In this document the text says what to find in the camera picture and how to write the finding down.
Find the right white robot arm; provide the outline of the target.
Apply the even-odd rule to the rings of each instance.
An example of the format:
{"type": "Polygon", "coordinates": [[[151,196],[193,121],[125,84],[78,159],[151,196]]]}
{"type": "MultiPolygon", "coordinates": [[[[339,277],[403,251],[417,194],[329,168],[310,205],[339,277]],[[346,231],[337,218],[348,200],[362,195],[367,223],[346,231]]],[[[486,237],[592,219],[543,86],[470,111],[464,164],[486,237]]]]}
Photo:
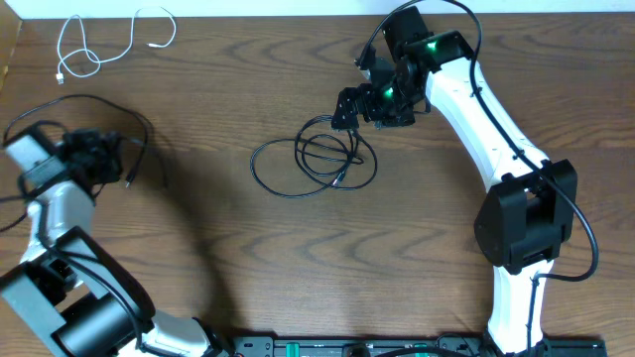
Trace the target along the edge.
{"type": "Polygon", "coordinates": [[[526,356],[543,347],[544,281],[572,234],[577,175],[552,162],[515,125],[493,95],[476,51],[457,31],[386,36],[393,61],[372,58],[367,80],[342,89],[331,126],[353,132],[414,123],[419,102],[436,108],[467,149],[485,199],[474,236],[494,273],[486,345],[498,356],[526,356]]]}

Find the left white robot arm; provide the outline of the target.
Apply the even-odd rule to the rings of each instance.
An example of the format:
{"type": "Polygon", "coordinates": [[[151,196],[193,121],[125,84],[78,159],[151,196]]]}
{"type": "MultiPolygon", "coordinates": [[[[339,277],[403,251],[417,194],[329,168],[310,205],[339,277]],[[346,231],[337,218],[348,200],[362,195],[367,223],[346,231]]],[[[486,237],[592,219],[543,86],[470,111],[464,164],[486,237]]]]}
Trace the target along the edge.
{"type": "Polygon", "coordinates": [[[122,174],[118,133],[64,133],[36,125],[4,148],[20,167],[31,219],[20,264],[1,296],[56,356],[222,356],[232,348],[195,318],[155,309],[147,292],[91,236],[94,187],[122,174]]]}

